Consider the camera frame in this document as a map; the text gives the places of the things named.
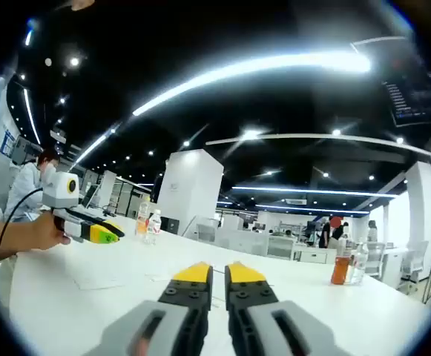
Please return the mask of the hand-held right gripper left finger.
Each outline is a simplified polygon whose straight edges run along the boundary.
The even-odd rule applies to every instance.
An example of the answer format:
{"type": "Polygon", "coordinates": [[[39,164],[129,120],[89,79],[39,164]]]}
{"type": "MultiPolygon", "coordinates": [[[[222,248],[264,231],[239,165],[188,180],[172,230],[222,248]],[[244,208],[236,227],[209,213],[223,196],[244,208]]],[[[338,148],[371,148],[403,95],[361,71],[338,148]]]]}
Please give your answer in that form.
{"type": "Polygon", "coordinates": [[[212,267],[175,274],[159,299],[144,300],[105,328],[88,355],[199,355],[208,333],[212,267]]]}

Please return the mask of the person's left hand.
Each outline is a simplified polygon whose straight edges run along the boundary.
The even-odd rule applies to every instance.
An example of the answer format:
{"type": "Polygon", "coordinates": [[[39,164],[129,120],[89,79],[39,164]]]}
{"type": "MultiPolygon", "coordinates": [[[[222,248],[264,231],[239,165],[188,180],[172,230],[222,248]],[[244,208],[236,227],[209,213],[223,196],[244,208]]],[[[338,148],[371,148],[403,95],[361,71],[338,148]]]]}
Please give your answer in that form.
{"type": "Polygon", "coordinates": [[[30,223],[30,248],[48,250],[57,245],[69,245],[70,238],[58,229],[62,220],[49,211],[41,214],[30,223]]]}

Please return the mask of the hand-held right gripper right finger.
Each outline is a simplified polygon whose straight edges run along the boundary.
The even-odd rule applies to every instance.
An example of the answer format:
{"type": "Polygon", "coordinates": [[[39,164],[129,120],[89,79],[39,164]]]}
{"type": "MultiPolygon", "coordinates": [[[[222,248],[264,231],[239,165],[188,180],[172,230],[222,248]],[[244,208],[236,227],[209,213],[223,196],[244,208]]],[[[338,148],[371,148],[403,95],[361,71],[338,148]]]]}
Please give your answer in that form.
{"type": "Polygon", "coordinates": [[[228,332],[236,355],[346,355],[333,331],[290,300],[280,301],[260,272],[225,266],[228,332]]]}

